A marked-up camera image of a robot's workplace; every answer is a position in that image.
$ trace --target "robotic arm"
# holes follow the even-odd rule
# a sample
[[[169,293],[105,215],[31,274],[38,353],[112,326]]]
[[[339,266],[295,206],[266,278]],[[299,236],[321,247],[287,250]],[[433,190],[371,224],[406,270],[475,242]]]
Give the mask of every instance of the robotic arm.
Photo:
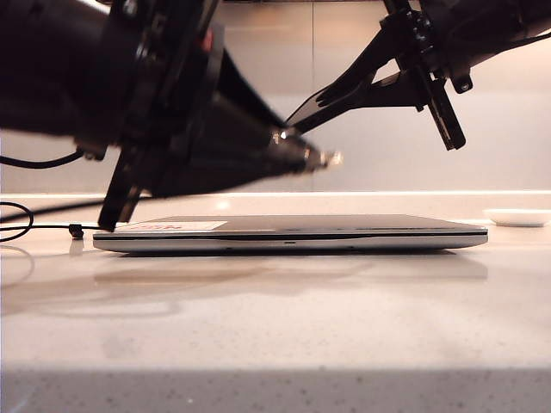
[[[211,24],[217,0],[0,0],[0,127],[72,136],[87,158],[121,157],[100,226],[139,195],[199,194],[338,160],[300,136],[352,108],[429,106],[448,149],[465,138],[444,90],[473,65],[551,28],[551,0],[385,0],[357,61],[286,122],[240,76]],[[391,59],[400,71],[374,83]]]
[[[551,37],[551,0],[384,0],[388,16],[381,31],[352,66],[289,118],[305,133],[355,108],[425,106],[448,150],[466,144],[444,89],[450,78],[457,93],[473,88],[471,67],[501,52]],[[390,60],[399,73],[374,83]]]
[[[214,0],[0,0],[0,126],[121,157],[99,224],[142,191],[199,194],[325,168],[240,76]]]

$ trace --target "wall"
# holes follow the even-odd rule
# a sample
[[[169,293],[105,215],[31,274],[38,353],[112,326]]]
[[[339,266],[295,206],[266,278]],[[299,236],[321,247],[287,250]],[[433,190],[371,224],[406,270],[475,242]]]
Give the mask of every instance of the wall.
[[[223,4],[218,19],[239,68],[286,117],[348,67],[384,15],[380,3],[245,3]],[[450,90],[468,139],[461,151],[445,151],[429,111],[361,109],[308,134],[318,146],[340,150],[342,167],[239,191],[550,189],[548,56],[551,41],[506,53],[474,69],[473,92]],[[70,140],[8,131],[1,138],[7,156],[43,159],[73,150]],[[103,163],[47,172],[3,168],[2,191],[101,193],[116,156],[112,150]]]

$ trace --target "metal screw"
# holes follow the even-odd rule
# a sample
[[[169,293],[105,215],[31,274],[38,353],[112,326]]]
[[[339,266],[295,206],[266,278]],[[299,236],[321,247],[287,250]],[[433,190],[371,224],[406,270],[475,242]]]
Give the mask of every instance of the metal screw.
[[[135,17],[138,14],[138,1],[137,0],[126,0],[122,4],[122,11],[128,17]]]

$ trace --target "black bracket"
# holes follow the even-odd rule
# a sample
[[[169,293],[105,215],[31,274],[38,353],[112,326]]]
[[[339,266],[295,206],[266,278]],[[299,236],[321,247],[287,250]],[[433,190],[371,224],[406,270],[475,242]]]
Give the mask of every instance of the black bracket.
[[[389,15],[381,31],[341,77],[290,116],[289,125],[305,133],[351,109],[414,107],[420,112],[428,106],[446,148],[462,148],[465,135],[444,88],[446,79],[434,71],[438,56],[430,21],[407,0],[385,0],[385,5]],[[374,83],[377,71],[392,59],[399,73]]]

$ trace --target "black cylindrical housing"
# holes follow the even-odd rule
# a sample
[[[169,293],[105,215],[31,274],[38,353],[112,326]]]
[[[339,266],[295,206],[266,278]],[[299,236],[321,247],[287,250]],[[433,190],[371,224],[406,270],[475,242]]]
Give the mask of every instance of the black cylindrical housing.
[[[509,42],[551,28],[551,0],[421,0],[445,75],[464,77]]]
[[[0,127],[75,132],[107,18],[78,0],[0,0]]]

